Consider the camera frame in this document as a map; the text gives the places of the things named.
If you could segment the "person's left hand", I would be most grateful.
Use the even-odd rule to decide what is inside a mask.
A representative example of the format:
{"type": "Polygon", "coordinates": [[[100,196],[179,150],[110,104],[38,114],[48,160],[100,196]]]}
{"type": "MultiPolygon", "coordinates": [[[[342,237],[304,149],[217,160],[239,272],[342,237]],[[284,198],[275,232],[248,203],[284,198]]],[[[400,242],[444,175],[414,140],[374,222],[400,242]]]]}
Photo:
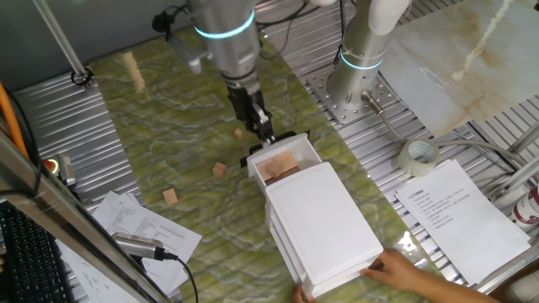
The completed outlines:
{"type": "Polygon", "coordinates": [[[291,292],[291,303],[317,303],[312,297],[308,297],[300,284],[295,284],[291,292]]]}

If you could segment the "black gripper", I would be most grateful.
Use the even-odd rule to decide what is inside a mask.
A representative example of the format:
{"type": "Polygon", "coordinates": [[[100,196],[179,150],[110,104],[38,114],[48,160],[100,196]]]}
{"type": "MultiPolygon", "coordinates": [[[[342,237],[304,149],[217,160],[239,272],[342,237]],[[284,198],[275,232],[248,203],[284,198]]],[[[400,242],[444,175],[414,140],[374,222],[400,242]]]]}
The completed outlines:
{"type": "Polygon", "coordinates": [[[275,141],[271,114],[264,109],[258,79],[227,80],[228,98],[237,118],[246,129],[253,129],[263,146],[275,141]]]}

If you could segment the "person's right hand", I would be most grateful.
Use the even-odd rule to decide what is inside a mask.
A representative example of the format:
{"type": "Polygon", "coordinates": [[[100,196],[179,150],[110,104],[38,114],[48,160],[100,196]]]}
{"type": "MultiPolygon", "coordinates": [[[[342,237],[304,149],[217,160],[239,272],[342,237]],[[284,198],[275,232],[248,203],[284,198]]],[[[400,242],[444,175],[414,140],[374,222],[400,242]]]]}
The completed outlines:
{"type": "Polygon", "coordinates": [[[360,271],[360,275],[396,290],[414,291],[421,281],[422,271],[397,250],[385,248],[369,268],[360,271]]]}

